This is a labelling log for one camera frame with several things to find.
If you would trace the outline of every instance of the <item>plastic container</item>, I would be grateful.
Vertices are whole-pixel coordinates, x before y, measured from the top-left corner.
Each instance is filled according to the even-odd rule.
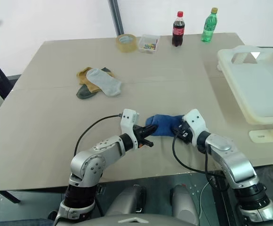
[[[159,36],[144,34],[138,42],[138,49],[142,53],[155,53],[159,40]]]
[[[259,53],[253,63],[244,60]],[[273,125],[273,48],[237,46],[218,51],[221,70],[249,124]],[[273,129],[251,131],[256,143],[273,142]]]

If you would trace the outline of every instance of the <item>roll of tape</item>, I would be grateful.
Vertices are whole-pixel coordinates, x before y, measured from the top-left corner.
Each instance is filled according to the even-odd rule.
[[[132,34],[122,34],[116,38],[116,45],[122,53],[129,53],[137,49],[137,39]]]

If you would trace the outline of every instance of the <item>bottle cap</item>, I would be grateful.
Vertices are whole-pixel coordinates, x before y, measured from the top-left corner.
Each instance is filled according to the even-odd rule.
[[[178,11],[178,12],[177,12],[177,16],[178,16],[178,17],[183,17],[183,15],[184,15],[184,12],[183,12],[183,11]]]
[[[217,13],[218,12],[218,8],[212,8],[211,13]]]

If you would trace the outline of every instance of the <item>floor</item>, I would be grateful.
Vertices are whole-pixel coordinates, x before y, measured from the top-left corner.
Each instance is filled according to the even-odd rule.
[[[103,211],[107,211],[112,201],[124,188],[134,184],[147,188],[145,213],[171,215],[171,205],[169,203],[170,189],[176,184],[185,184],[199,210],[199,195],[206,184],[206,179],[204,175],[194,173],[103,183],[101,184],[103,191],[97,195]],[[59,204],[64,198],[63,194],[55,193],[20,191],[11,191],[11,193],[20,199],[21,202],[13,204],[0,196],[0,221],[46,219],[50,211],[59,208]],[[210,186],[207,186],[202,194],[202,210],[201,226],[219,225]],[[93,216],[99,216],[97,209],[95,209]]]

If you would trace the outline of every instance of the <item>table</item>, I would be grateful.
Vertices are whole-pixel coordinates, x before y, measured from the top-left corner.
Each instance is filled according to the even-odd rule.
[[[0,108],[0,190],[66,186],[80,134],[94,121],[121,113],[140,113],[139,125],[157,113],[178,115],[199,109],[211,132],[231,137],[253,165],[273,164],[273,143],[254,144],[223,74],[218,50],[242,45],[235,33],[215,34],[211,43],[185,35],[182,47],[162,36],[155,54],[121,53],[115,39],[47,41],[33,57]],[[80,100],[76,73],[85,67],[109,68],[123,82],[122,93],[99,93]],[[120,135],[120,119],[92,128],[79,150]],[[188,172],[172,156],[170,137],[149,137],[154,147],[129,151],[104,171],[101,182]],[[186,164],[204,169],[204,156],[177,143]]]

